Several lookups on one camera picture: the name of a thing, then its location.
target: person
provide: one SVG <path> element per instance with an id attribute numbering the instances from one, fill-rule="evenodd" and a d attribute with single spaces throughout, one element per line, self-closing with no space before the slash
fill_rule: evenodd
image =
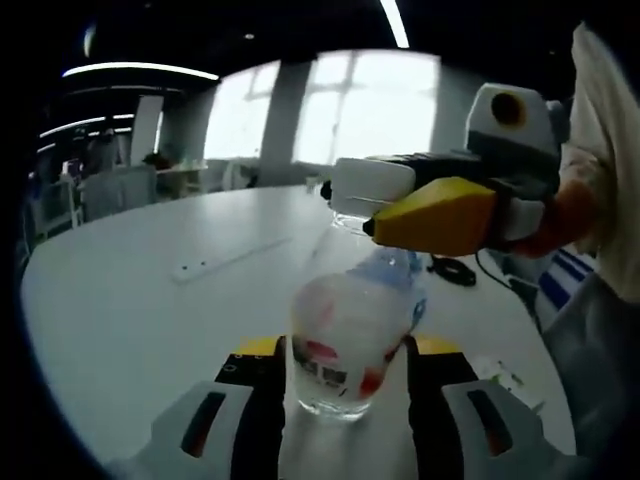
<path id="1" fill-rule="evenodd" d="M 624 22 L 608 28 L 632 32 Z M 631 36 L 597 25 L 582 23 L 573 35 L 575 97 L 560 187 L 540 228 L 512 251 L 535 258 L 573 243 L 596 255 L 596 272 L 542 338 L 565 389 L 577 453 L 599 459 L 601 478 L 621 458 L 631 461 L 620 449 L 639 428 L 640 103 L 636 72 L 624 62 Z"/>
<path id="2" fill-rule="evenodd" d="M 575 97 L 560 188 L 540 229 L 513 246 L 540 257 L 574 243 L 595 253 L 599 283 L 640 305 L 640 105 L 619 59 L 587 24 L 574 31 Z"/>
<path id="3" fill-rule="evenodd" d="M 109 123 L 106 124 L 99 136 L 89 142 L 83 163 L 82 175 L 84 178 L 113 170 L 116 165 L 125 163 L 119 139 Z"/>

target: dark ceiling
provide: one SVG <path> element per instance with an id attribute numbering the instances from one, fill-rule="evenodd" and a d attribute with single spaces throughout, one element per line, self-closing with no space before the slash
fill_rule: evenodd
<path id="1" fill-rule="evenodd" d="M 396 3 L 412 50 L 440 55 L 443 62 L 492 81 L 535 88 L 549 98 L 571 94 L 577 12 L 530 1 Z M 276 59 L 307 60 L 320 51 L 396 48 L 379 0 L 118 0 L 82 25 L 64 56 L 65 69 L 143 61 L 224 76 Z M 92 25 L 87 58 L 83 33 Z M 169 87 L 162 93 L 180 95 L 212 84 L 139 70 L 72 75 L 61 80 L 47 123 L 132 113 L 138 95 L 153 91 L 150 87 Z M 105 88 L 114 85 L 140 88 Z"/>

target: window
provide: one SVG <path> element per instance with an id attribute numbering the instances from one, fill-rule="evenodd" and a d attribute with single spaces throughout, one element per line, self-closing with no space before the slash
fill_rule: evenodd
<path id="1" fill-rule="evenodd" d="M 259 157 L 280 62 L 225 77 L 209 116 L 204 156 Z"/>
<path id="2" fill-rule="evenodd" d="M 298 162 L 428 151 L 439 60 L 413 52 L 347 51 L 312 66 L 296 141 Z"/>

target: yellow stripe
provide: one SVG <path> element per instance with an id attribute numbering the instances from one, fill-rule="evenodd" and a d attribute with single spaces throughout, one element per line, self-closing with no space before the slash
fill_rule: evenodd
<path id="1" fill-rule="evenodd" d="M 276 351 L 276 343 L 279 338 L 280 335 L 276 335 L 275 337 L 252 338 L 231 353 L 234 355 L 261 355 L 263 357 L 273 355 Z"/>
<path id="2" fill-rule="evenodd" d="M 444 338 L 427 335 L 413 335 L 413 338 L 416 340 L 418 353 L 420 355 L 460 353 L 460 348 L 455 343 L 445 340 Z"/>

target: black object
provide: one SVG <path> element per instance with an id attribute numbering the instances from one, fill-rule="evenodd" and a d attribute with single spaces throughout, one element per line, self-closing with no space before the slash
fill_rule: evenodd
<path id="1" fill-rule="evenodd" d="M 231 480 L 278 478 L 278 458 L 285 422 L 285 337 L 271 356 L 229 355 L 216 382 L 253 387 L 236 432 Z"/>
<path id="2" fill-rule="evenodd" d="M 431 266 L 427 267 L 427 272 L 435 273 L 447 282 L 461 287 L 473 287 L 476 284 L 476 273 L 460 260 L 436 257 L 432 254 L 431 262 Z"/>
<path id="3" fill-rule="evenodd" d="M 477 380 L 462 353 L 420 355 L 413 337 L 407 349 L 409 425 L 418 461 L 418 478 L 462 479 L 460 434 L 442 387 Z"/>

